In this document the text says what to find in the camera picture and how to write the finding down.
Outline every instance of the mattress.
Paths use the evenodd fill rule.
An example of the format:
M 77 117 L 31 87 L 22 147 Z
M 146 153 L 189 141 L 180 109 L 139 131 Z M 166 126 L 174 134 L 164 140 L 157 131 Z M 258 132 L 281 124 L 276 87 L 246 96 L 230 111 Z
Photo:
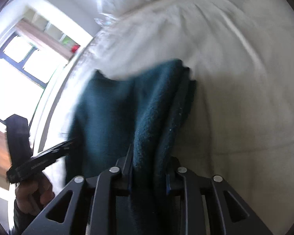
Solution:
M 294 222 L 294 11 L 286 0 L 158 0 L 100 31 L 72 70 L 44 148 L 66 140 L 95 70 L 126 79 L 179 58 L 198 82 L 173 155 L 222 175 L 274 234 Z M 63 160 L 46 169 L 56 191 Z

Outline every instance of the dark green towel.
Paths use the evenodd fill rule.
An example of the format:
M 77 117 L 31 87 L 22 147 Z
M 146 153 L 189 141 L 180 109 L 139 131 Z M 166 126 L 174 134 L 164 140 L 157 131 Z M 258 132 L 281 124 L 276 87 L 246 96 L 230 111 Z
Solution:
M 127 81 L 96 72 L 76 109 L 69 138 L 76 138 L 78 147 L 66 158 L 66 182 L 79 174 L 98 175 L 133 143 L 130 212 L 140 235 L 164 234 L 171 225 L 165 168 L 193 100 L 195 82 L 189 72 L 177 59 Z M 117 206 L 125 208 L 124 201 Z M 118 234 L 130 234 L 126 214 L 118 217 Z

